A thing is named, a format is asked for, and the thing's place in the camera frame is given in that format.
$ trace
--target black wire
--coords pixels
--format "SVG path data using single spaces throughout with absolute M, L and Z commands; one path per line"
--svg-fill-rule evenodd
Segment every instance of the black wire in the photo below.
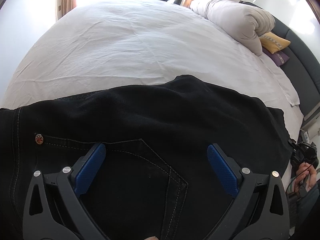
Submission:
M 295 177 L 293 177 L 293 179 L 290 181 L 287 189 L 285 190 L 287 192 L 288 188 L 290 187 L 291 183 L 297 178 L 299 177 L 302 173 L 304 173 L 306 170 L 308 170 L 314 163 L 315 163 L 316 159 L 310 164 L 310 166 L 308 168 L 306 168 L 304 171 L 300 172 L 298 175 L 296 175 Z

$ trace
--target purple pillow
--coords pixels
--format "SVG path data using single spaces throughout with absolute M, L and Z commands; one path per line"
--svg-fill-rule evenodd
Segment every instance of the purple pillow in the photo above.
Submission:
M 270 57 L 278 67 L 286 63 L 289 59 L 289 57 L 282 51 L 275 52 L 274 54 L 271 54 L 271 52 L 265 48 L 262 48 L 262 51 Z

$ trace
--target yellow cushion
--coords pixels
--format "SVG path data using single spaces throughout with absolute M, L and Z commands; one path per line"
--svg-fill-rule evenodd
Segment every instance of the yellow cushion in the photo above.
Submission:
M 288 47 L 291 41 L 280 38 L 279 36 L 273 34 L 272 32 L 268 32 L 263 34 L 260 38 L 262 47 L 266 48 L 274 54 L 275 52 Z

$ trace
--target headboard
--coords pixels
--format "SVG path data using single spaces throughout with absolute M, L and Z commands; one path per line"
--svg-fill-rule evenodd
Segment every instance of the headboard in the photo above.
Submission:
M 257 6 L 250 2 L 240 3 Z M 320 64 L 308 46 L 288 26 L 276 17 L 275 20 L 276 25 L 272 32 L 291 41 L 291 44 L 283 49 L 290 59 L 281 68 L 299 95 L 304 127 L 320 114 Z

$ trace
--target white bed sheet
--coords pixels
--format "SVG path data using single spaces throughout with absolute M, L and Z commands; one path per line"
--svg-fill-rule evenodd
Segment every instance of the white bed sheet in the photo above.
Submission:
M 1 107 L 162 84 L 190 74 L 282 109 L 296 140 L 303 115 L 286 99 L 273 68 L 265 54 L 257 57 L 188 8 L 158 0 L 109 0 L 75 8 L 49 29 L 19 64 Z

